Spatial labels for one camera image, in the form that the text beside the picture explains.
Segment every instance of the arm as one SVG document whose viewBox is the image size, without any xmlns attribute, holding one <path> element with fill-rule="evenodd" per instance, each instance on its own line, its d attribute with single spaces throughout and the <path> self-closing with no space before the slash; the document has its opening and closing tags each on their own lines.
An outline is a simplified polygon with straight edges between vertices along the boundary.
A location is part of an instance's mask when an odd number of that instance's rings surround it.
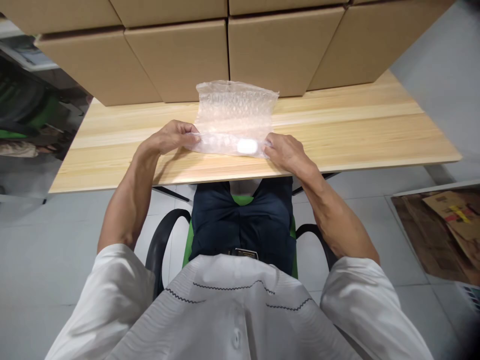
<svg viewBox="0 0 480 360">
<path fill-rule="evenodd" d="M 172 120 L 140 144 L 106 208 L 97 253 L 112 244 L 135 248 L 149 210 L 159 158 L 183 145 L 197 143 L 196 136 L 186 135 L 192 132 L 198 133 L 194 125 Z"/>
<path fill-rule="evenodd" d="M 277 166 L 294 174 L 310 201 L 316 224 L 337 258 L 368 258 L 380 264 L 379 254 L 360 219 L 325 181 L 318 167 L 291 135 L 270 133 L 264 152 Z"/>
<path fill-rule="evenodd" d="M 77 305 L 46 359 L 104 359 L 152 303 L 155 276 L 133 249 L 150 204 L 163 154 L 198 140 L 189 123 L 173 120 L 138 147 L 106 209 L 98 255 Z"/>
<path fill-rule="evenodd" d="M 323 179 L 301 142 L 273 133 L 267 140 L 272 146 L 266 146 L 265 153 L 300 180 L 323 238 L 341 258 L 323 287 L 322 311 L 371 358 L 432 360 L 422 336 L 402 312 L 359 218 Z"/>
</svg>

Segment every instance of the gray wall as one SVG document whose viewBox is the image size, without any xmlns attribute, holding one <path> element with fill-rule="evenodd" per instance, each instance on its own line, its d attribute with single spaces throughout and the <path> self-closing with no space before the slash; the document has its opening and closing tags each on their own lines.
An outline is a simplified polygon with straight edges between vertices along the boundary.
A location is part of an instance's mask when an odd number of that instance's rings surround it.
<svg viewBox="0 0 480 360">
<path fill-rule="evenodd" d="M 390 69 L 462 153 L 450 174 L 480 179 L 480 1 L 458 0 Z"/>
</svg>

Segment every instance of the white sleeve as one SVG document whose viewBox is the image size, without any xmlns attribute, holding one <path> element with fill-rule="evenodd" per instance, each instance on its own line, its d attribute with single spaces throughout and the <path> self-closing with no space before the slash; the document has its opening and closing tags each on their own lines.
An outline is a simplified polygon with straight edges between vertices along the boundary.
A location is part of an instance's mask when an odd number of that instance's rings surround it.
<svg viewBox="0 0 480 360">
<path fill-rule="evenodd" d="M 104 359 L 152 303 L 154 281 L 126 245 L 104 248 L 46 360 Z"/>
<path fill-rule="evenodd" d="M 392 283 L 373 260 L 338 260 L 326 280 L 320 307 L 374 359 L 433 360 L 424 339 L 402 312 Z"/>
</svg>

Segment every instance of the person's left hand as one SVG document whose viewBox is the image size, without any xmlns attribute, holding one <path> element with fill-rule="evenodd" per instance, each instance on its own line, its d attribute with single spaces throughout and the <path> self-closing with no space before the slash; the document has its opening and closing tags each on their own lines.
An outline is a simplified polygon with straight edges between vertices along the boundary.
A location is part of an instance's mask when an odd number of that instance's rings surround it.
<svg viewBox="0 0 480 360">
<path fill-rule="evenodd" d="M 167 125 L 146 139 L 140 146 L 149 151 L 158 152 L 159 155 L 165 155 L 181 146 L 198 143 L 200 141 L 198 136 L 188 134 L 198 132 L 195 125 L 191 123 L 171 120 Z"/>
</svg>

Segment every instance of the hand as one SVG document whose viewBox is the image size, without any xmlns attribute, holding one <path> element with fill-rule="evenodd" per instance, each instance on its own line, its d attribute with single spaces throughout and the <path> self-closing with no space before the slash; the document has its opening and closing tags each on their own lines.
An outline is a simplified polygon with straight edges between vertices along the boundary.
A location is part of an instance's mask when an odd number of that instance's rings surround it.
<svg viewBox="0 0 480 360">
<path fill-rule="evenodd" d="M 271 162 L 300 178 L 309 171 L 318 172 L 318 167 L 305 154 L 304 146 L 292 135 L 269 133 L 265 139 L 271 143 L 263 148 Z"/>
<path fill-rule="evenodd" d="M 200 141 L 198 136 L 187 135 L 188 133 L 198 132 L 195 125 L 191 123 L 171 120 L 142 142 L 140 147 L 143 147 L 146 151 L 158 153 L 158 155 L 165 155 L 181 146 L 198 143 Z"/>
</svg>

